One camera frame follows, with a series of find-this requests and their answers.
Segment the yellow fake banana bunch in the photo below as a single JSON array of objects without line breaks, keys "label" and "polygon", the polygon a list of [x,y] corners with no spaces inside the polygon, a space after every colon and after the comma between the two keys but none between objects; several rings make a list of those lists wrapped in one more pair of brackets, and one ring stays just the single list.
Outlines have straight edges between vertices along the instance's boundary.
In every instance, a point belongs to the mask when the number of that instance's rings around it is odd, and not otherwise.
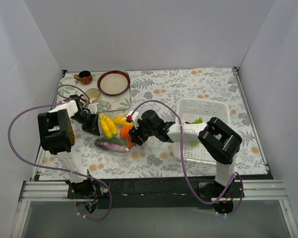
[{"label": "yellow fake banana bunch", "polygon": [[113,120],[104,114],[100,115],[100,124],[107,138],[113,138],[118,133],[118,128]]}]

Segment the orange fake fruit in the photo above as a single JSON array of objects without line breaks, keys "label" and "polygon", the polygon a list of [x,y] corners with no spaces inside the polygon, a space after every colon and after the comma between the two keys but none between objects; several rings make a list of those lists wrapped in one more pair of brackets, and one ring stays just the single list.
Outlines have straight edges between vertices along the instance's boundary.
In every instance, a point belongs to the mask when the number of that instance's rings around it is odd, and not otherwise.
[{"label": "orange fake fruit", "polygon": [[132,129],[133,127],[130,125],[124,125],[123,127],[121,127],[120,129],[120,137],[123,140],[130,140],[130,135],[129,135],[129,131]]}]

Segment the clear zip top bag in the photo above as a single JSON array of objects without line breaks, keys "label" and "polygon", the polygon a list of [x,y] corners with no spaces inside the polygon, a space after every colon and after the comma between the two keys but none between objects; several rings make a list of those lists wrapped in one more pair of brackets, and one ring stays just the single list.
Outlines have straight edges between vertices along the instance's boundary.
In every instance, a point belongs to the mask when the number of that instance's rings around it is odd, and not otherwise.
[{"label": "clear zip top bag", "polygon": [[[120,137],[120,129],[121,129],[121,127],[123,127],[123,126],[121,126],[121,125],[118,125],[118,124],[115,124],[116,125],[116,127],[118,128],[118,133],[114,136],[114,137],[116,137],[116,138],[121,138]],[[103,139],[103,140],[107,140],[108,141],[108,139],[109,138],[107,138],[106,136],[105,136],[105,134],[104,134],[104,132],[103,132],[103,130],[102,130],[102,134],[101,135],[103,135],[103,137],[100,137],[101,139]],[[126,146],[129,150],[131,149],[131,148],[133,148],[133,147],[135,147],[135,145],[136,145],[136,143],[133,143],[132,142],[132,138],[130,137],[130,140],[124,140],[124,142],[125,142],[125,145],[124,146]]]}]

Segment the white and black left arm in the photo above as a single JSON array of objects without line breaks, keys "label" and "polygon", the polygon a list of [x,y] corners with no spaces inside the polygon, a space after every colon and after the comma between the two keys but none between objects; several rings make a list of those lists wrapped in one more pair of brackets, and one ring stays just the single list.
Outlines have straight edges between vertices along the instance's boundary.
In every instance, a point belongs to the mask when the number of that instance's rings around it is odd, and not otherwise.
[{"label": "white and black left arm", "polygon": [[71,119],[81,124],[83,131],[100,135],[98,127],[97,105],[92,104],[89,109],[83,104],[86,102],[79,95],[71,95],[70,101],[55,107],[46,113],[38,115],[38,128],[41,146],[45,151],[55,155],[63,167],[69,170],[70,180],[66,183],[72,187],[74,193],[91,198],[96,195],[96,187],[72,147],[75,144],[75,134]]}]

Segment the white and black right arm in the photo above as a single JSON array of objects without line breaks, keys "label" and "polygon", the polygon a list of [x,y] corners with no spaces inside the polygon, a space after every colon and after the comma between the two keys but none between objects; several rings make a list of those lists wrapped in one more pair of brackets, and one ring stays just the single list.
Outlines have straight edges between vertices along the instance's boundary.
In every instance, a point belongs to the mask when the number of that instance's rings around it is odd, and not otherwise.
[{"label": "white and black right arm", "polygon": [[203,196],[226,197],[233,191],[231,183],[234,180],[234,163],[242,139],[219,118],[212,117],[208,122],[198,124],[164,122],[155,111],[148,110],[142,115],[130,112],[127,122],[134,123],[129,131],[133,143],[142,145],[151,136],[162,142],[174,143],[181,160],[184,160],[185,142],[201,143],[216,161],[214,183],[204,186],[206,193]]}]

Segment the dark purple fake eggplant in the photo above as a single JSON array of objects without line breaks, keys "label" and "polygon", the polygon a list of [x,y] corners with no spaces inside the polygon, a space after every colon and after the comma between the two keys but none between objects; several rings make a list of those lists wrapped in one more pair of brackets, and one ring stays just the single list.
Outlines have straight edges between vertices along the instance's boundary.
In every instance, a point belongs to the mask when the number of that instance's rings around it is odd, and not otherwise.
[{"label": "dark purple fake eggplant", "polygon": [[100,149],[111,152],[128,152],[129,149],[124,145],[118,145],[101,138],[95,140],[94,145]]}]

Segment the small green fake cucumber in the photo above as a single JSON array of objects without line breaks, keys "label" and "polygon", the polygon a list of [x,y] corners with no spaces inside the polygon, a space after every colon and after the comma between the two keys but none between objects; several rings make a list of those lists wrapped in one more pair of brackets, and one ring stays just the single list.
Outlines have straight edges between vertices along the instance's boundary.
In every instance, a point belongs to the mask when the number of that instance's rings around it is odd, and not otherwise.
[{"label": "small green fake cucumber", "polygon": [[120,145],[120,146],[124,146],[125,145],[125,142],[123,139],[121,138],[116,138],[116,137],[113,137],[113,138],[110,138],[108,139],[109,142],[111,143],[114,143],[114,144],[117,144],[117,145]]}]

